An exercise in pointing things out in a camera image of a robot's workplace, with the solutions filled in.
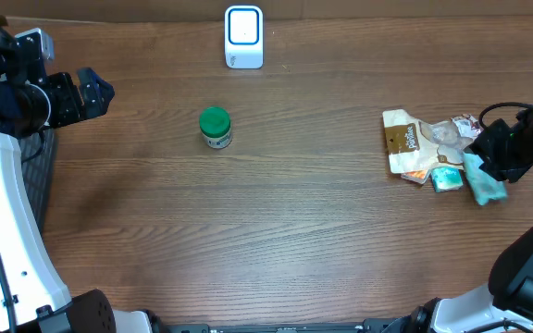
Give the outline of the teal wet wipes pack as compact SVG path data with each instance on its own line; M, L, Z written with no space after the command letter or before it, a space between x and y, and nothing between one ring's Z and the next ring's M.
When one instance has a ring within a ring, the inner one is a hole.
M465 176L473 192L476 202L484 206L489 201L502 201L508 197L502 181L495 180L480 167L482 159L476 154L463 154Z

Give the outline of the teal tissue pack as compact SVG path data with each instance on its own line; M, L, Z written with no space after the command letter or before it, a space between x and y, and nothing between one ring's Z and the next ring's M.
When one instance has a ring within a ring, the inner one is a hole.
M453 167L437 167L431 171L431 180L435 192L459 190L463 185L460 170Z

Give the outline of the orange packet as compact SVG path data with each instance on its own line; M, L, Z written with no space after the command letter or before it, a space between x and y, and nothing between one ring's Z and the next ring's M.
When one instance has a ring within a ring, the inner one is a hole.
M417 171L402 173L401 178L423 185L428 180L429 174L430 174L429 169L417 170Z

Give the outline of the white brown snack pouch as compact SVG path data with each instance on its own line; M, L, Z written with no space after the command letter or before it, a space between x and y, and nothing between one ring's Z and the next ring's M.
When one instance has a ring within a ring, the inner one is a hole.
M436 167L464 168L464 149L481 133L469 114L430 124L404 109L382 112L390 171L404 174Z

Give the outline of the green lid seasoning jar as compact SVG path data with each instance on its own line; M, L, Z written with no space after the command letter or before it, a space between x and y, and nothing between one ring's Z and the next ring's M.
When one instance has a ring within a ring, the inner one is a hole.
M205 143L214 149L226 148L232 138L229 113L218 106L207 107L199 117Z

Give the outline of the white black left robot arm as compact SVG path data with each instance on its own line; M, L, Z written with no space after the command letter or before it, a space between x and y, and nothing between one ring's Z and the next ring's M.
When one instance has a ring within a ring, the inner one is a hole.
M92 69L50 75L50 38L0 26L0 332L149 332L144 311L114 309L100 290L72 296L43 245L22 175L22 139L104 115L113 87Z

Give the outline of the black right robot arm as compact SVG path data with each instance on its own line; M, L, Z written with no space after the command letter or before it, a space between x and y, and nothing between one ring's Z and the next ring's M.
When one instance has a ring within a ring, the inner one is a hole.
M533 167L533 104L520 104L517 122L499 118L467 151L481 170L514 183ZM434 299L387 326L389 332L533 331L533 227L498 257L487 284L451 299Z

